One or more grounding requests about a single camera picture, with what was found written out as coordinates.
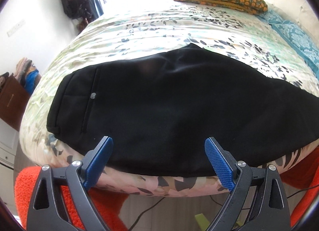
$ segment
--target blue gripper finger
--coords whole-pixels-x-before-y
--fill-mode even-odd
[[[234,174],[214,141],[211,138],[206,139],[205,153],[209,162],[212,164],[217,177],[221,181],[221,184],[231,192],[235,187]]]
[[[111,157],[113,151],[113,140],[103,137],[94,150],[87,152],[82,162],[81,177],[84,188],[88,191],[98,182],[102,171]]]

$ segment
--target metal screw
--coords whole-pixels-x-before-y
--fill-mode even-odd
[[[48,164],[45,164],[44,166],[42,166],[42,170],[46,171],[50,168],[50,166]]]
[[[270,170],[276,171],[276,166],[274,166],[273,164],[270,164],[268,167]]]
[[[75,160],[75,161],[72,162],[73,166],[79,166],[80,164],[81,164],[80,160]]]
[[[246,163],[244,161],[238,161],[237,164],[240,166],[240,167],[245,167],[246,166]]]

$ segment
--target black cable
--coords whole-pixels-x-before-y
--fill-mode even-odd
[[[219,206],[223,206],[223,204],[220,204],[220,203],[218,203],[216,200],[214,200],[211,195],[209,195],[209,197],[212,199],[213,202],[215,202],[215,203],[218,204]]]
[[[133,228],[136,226],[136,224],[139,222],[140,218],[143,216],[143,214],[149,210],[151,210],[152,208],[154,208],[157,204],[159,204],[163,199],[165,199],[165,197],[161,198],[158,202],[156,202],[152,207],[144,210],[139,216],[138,218],[135,220],[135,222],[133,223],[133,225],[129,228],[128,231],[132,231]]]
[[[289,198],[291,198],[291,197],[293,197],[293,196],[297,195],[297,194],[298,194],[298,193],[300,193],[300,192],[308,191],[308,190],[311,190],[311,189],[314,189],[314,188],[317,188],[317,187],[319,187],[319,184],[318,184],[318,185],[316,185],[316,186],[312,186],[312,187],[309,187],[309,188],[306,188],[306,189],[303,189],[303,190],[297,191],[297,192],[295,192],[294,194],[292,194],[292,195],[288,196],[288,197],[287,197],[287,199],[289,199]],[[213,201],[213,202],[215,202],[215,203],[216,203],[216,204],[218,204],[219,206],[223,206],[222,204],[220,204],[220,203],[218,203],[216,200],[214,200],[214,199],[213,199],[213,197],[212,197],[211,195],[209,195],[209,197],[212,199],[212,201]]]
[[[213,202],[215,202],[217,205],[219,206],[223,206],[223,204],[218,203],[216,200],[213,199],[213,197],[211,195],[209,195],[209,197],[212,199]]]
[[[319,184],[318,184],[318,185],[316,185],[316,186],[313,186],[313,187],[309,187],[309,188],[306,188],[306,189],[303,189],[303,190],[297,191],[297,192],[295,192],[293,195],[288,196],[288,197],[287,197],[287,199],[291,198],[292,196],[295,196],[295,195],[296,195],[296,194],[298,194],[299,192],[307,191],[307,190],[311,190],[311,189],[314,189],[314,188],[317,188],[317,187],[319,187]]]

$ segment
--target bedsheet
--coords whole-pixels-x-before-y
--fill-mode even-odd
[[[67,74],[112,60],[134,59],[189,43],[250,65],[319,96],[319,82],[304,60],[271,28],[253,15],[226,8],[164,0],[147,9],[107,12],[92,22],[50,64],[31,96],[20,128],[23,152],[39,165],[69,165],[82,159],[46,130],[47,114]],[[285,172],[319,145],[319,140],[269,162]],[[216,176],[142,176],[105,167],[97,187],[147,196],[202,196],[227,191]]]

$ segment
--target black bag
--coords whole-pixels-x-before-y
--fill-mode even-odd
[[[89,0],[61,0],[64,13],[71,19],[91,18]]]
[[[47,129],[83,155],[112,137],[107,165],[123,172],[198,177],[215,175],[208,137],[256,167],[317,140],[318,115],[318,97],[189,44],[67,75]]]

